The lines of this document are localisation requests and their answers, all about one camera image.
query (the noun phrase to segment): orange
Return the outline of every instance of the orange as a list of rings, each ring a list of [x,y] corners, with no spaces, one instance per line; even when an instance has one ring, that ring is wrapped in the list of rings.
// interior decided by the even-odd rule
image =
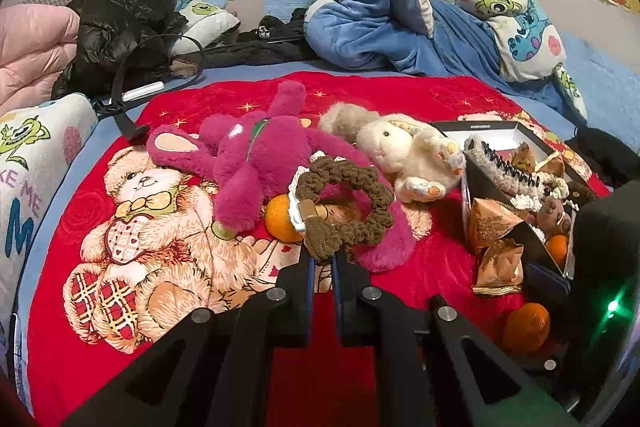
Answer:
[[[524,355],[542,347],[551,329],[549,312],[543,305],[527,303],[509,315],[502,332],[505,350]]]
[[[553,235],[546,242],[546,249],[554,258],[560,269],[564,268],[566,263],[566,250],[569,246],[569,238],[565,235]]]
[[[264,208],[264,225],[268,232],[283,243],[302,241],[302,236],[293,228],[289,220],[289,198],[280,194]]]

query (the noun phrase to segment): metal screw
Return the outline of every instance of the metal screw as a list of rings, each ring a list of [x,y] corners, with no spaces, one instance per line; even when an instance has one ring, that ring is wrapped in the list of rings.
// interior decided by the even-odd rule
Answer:
[[[362,296],[366,298],[367,301],[377,301],[382,297],[382,290],[375,286],[367,286],[362,290]]]
[[[458,312],[455,311],[451,306],[443,306],[438,309],[438,317],[440,317],[443,321],[451,322],[456,320],[458,317]]]
[[[282,301],[286,296],[287,292],[284,288],[278,288],[276,286],[275,288],[270,288],[269,290],[267,290],[267,298],[270,301]]]
[[[211,311],[206,308],[198,308],[191,312],[191,320],[196,324],[204,324],[211,318]]]

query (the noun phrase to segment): black puffer jacket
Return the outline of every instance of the black puffer jacket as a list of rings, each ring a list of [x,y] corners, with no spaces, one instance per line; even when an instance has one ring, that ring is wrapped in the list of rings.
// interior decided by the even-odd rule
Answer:
[[[80,16],[76,58],[53,85],[52,100],[72,92],[90,98],[111,93],[113,78],[129,52],[153,35],[176,33],[187,19],[175,12],[175,0],[73,0]],[[153,39],[135,52],[124,89],[133,89],[169,75],[170,60],[163,39]]]

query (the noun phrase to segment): pink puffer jacket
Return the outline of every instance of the pink puffer jacket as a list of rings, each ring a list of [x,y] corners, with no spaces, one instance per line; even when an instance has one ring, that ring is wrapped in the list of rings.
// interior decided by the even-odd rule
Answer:
[[[40,105],[76,56],[80,17],[65,6],[0,9],[0,116]]]

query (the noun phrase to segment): plush rabbit paw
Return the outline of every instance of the plush rabbit paw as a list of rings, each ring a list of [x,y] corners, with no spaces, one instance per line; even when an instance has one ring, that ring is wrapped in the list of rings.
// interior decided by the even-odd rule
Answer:
[[[465,169],[465,154],[458,142],[449,138],[443,139],[433,151],[436,160],[442,163],[447,172],[457,177],[462,176]]]
[[[402,203],[410,203],[411,201],[428,203],[443,198],[447,193],[447,189],[441,183],[415,176],[396,179],[394,188],[396,196]]]

